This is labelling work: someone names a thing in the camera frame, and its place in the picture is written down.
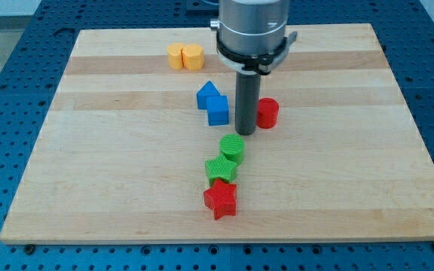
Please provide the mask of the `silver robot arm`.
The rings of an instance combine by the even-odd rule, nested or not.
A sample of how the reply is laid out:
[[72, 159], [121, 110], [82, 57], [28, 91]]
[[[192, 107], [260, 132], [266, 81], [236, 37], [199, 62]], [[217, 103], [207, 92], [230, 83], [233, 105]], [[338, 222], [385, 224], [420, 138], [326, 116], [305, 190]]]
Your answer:
[[288, 15], [289, 0], [221, 0], [210, 28], [230, 52], [260, 56], [283, 43]]

